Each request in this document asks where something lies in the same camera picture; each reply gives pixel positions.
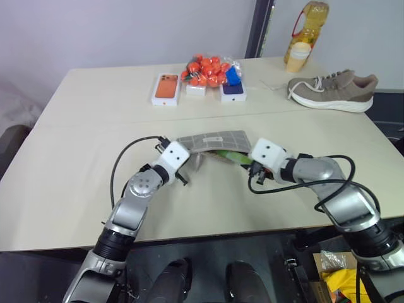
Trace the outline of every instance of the plastic bottle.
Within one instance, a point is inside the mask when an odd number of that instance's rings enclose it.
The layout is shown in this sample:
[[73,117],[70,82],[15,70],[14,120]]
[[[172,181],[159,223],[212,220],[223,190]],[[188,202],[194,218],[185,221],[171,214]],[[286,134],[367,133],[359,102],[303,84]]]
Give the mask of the plastic bottle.
[[[283,60],[285,63],[289,60],[290,49],[296,42],[305,42],[310,44],[313,49],[318,37],[320,36],[321,27],[324,25],[328,11],[330,7],[324,2],[310,1],[306,4],[303,10],[300,12],[299,17],[296,20],[295,26],[292,32],[292,40],[289,43],[288,51],[285,54]],[[303,29],[299,33],[295,33],[297,22],[302,14],[306,16],[306,22]]]

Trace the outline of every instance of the white box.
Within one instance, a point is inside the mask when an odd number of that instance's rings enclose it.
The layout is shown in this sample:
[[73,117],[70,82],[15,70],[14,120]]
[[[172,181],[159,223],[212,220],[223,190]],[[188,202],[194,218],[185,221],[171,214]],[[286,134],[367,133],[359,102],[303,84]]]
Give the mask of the white box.
[[[175,93],[173,98],[157,98],[156,97],[156,92],[158,88],[158,84],[160,83],[160,79],[162,79],[162,76],[177,76],[177,85],[175,87]],[[151,102],[153,105],[168,105],[168,106],[176,106],[177,105],[177,100],[179,96],[179,89],[180,89],[180,82],[181,82],[181,77],[179,74],[173,74],[173,73],[160,73],[157,76],[157,81],[153,89],[153,94],[151,95]]]
[[206,95],[206,86],[194,86],[187,84],[187,95],[193,96],[205,96]]
[[223,90],[223,85],[220,85],[220,95],[222,102],[233,102],[233,101],[246,101],[247,92],[244,84],[240,83],[242,87],[242,93],[225,93]]

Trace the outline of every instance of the white shoelace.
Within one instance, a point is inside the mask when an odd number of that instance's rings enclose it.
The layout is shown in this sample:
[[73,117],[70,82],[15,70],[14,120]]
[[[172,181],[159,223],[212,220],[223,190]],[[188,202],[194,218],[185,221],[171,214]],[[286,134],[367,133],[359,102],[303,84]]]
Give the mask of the white shoelace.
[[317,76],[316,79],[314,79],[314,87],[311,86],[309,83],[306,81],[300,81],[297,82],[292,88],[289,88],[289,94],[288,94],[288,99],[292,97],[292,94],[294,90],[300,85],[300,84],[305,84],[310,90],[316,92],[316,93],[322,93],[324,91],[324,88],[322,87],[322,82],[323,82],[324,77]]

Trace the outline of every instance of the plastic bag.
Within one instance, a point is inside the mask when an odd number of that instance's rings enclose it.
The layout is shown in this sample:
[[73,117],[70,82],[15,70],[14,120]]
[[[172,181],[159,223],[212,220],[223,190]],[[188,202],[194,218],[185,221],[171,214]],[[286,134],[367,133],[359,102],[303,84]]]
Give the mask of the plastic bag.
[[231,57],[196,54],[181,73],[181,80],[194,86],[218,87],[221,84],[237,85],[241,76],[240,63]]
[[347,268],[347,260],[342,254],[335,254],[330,251],[320,252],[321,268],[324,272],[331,273],[333,271]]

